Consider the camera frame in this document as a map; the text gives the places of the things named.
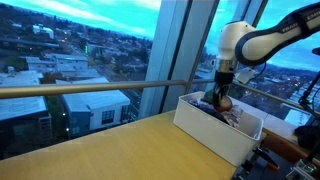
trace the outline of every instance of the metal railing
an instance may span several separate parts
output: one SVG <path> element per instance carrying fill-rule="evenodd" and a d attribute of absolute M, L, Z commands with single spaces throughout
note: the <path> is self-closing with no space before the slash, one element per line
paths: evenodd
<path fill-rule="evenodd" d="M 21 87 L 3 87 L 0 88 L 0 99 L 30 97 L 30 96 L 48 96 L 71 94 L 81 92 L 95 92 L 120 89 L 138 89 L 159 86 L 186 86 L 182 80 L 171 81 L 134 81 L 134 82 L 112 82 L 95 84 L 49 84 L 40 86 L 21 86 Z"/>
<path fill-rule="evenodd" d="M 214 83 L 213 79 L 194 79 L 192 84 L 204 84 Z M 61 95 L 81 92 L 95 92 L 95 91 L 107 91 L 107 90 L 121 90 L 121 89 L 138 89 L 148 87 L 160 87 L 160 86 L 174 86 L 182 85 L 187 86 L 187 82 L 184 80 L 168 80 L 168 81 L 130 81 L 130 82 L 112 82 L 112 83 L 97 83 L 97 84 L 50 84 L 40 86 L 21 86 L 21 87 L 3 87 L 0 88 L 0 99 L 19 98 L 19 97 L 31 97 L 31 96 L 48 96 L 48 95 Z M 278 96 L 274 96 L 263 91 L 251 88 L 238 82 L 233 82 L 234 85 L 243 87 L 252 92 L 259 93 L 271 99 L 275 99 L 282 103 L 291 105 L 295 108 L 304 110 L 302 106 L 297 103 L 282 99 Z"/>

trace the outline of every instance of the wooden table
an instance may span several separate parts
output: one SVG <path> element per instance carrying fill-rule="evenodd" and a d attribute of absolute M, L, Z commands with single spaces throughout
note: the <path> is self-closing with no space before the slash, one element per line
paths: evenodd
<path fill-rule="evenodd" d="M 173 118 L 174 111 L 0 161 L 0 179 L 230 179 L 236 168 Z"/>

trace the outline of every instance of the white box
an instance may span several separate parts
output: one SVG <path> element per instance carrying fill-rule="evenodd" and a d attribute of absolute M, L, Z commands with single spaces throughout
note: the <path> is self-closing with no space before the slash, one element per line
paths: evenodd
<path fill-rule="evenodd" d="M 263 120 L 244 111 L 235 129 L 187 102 L 204 94 L 196 92 L 179 97 L 173 123 L 232 165 L 241 165 L 258 145 Z"/>

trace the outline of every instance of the sky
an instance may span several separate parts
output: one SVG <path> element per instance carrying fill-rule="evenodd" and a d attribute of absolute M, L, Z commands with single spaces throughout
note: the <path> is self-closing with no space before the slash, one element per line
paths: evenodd
<path fill-rule="evenodd" d="M 161 0 L 0 0 L 3 3 L 63 17 L 74 22 L 153 39 Z M 269 0 L 257 30 L 276 25 L 293 10 L 318 0 Z M 220 0 L 206 42 L 209 53 L 217 53 L 220 31 L 232 21 L 242 0 Z M 320 33 L 280 50 L 269 61 L 281 67 L 320 70 L 320 56 L 311 53 L 320 47 Z"/>

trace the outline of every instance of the white building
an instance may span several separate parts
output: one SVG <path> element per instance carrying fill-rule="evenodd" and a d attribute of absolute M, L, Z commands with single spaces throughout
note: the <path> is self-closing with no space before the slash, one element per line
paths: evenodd
<path fill-rule="evenodd" d="M 104 77 L 57 84 L 108 83 Z M 130 100 L 119 90 L 62 95 L 67 111 L 67 126 L 71 138 L 92 131 L 119 125 L 127 120 Z"/>
<path fill-rule="evenodd" d="M 51 57 L 56 64 L 69 64 L 74 69 L 88 69 L 88 58 L 85 56 L 51 53 L 47 57 Z"/>
<path fill-rule="evenodd" d="M 85 56 L 66 54 L 44 54 L 46 60 L 38 57 L 25 57 L 29 70 L 38 72 L 60 72 L 63 77 L 96 78 L 100 77 L 96 69 L 88 69 L 88 59 Z"/>
<path fill-rule="evenodd" d="M 8 70 L 9 74 L 0 73 L 0 88 L 40 84 L 42 74 L 14 72 L 12 67 Z M 7 135 L 13 135 L 14 142 L 26 141 L 23 143 L 41 143 L 51 139 L 51 116 L 43 96 L 0 99 L 0 137 Z"/>
<path fill-rule="evenodd" d="M 54 32 L 52 31 L 52 29 L 47 28 L 47 27 L 43 27 L 42 24 L 33 25 L 33 33 L 35 33 L 35 34 L 46 33 L 46 34 L 49 34 L 49 37 L 51 39 L 54 39 Z"/>
<path fill-rule="evenodd" d="M 43 61 L 40 60 L 38 57 L 25 57 L 28 69 L 30 71 L 37 71 L 37 72 L 54 72 L 56 70 L 56 63 L 53 61 Z"/>

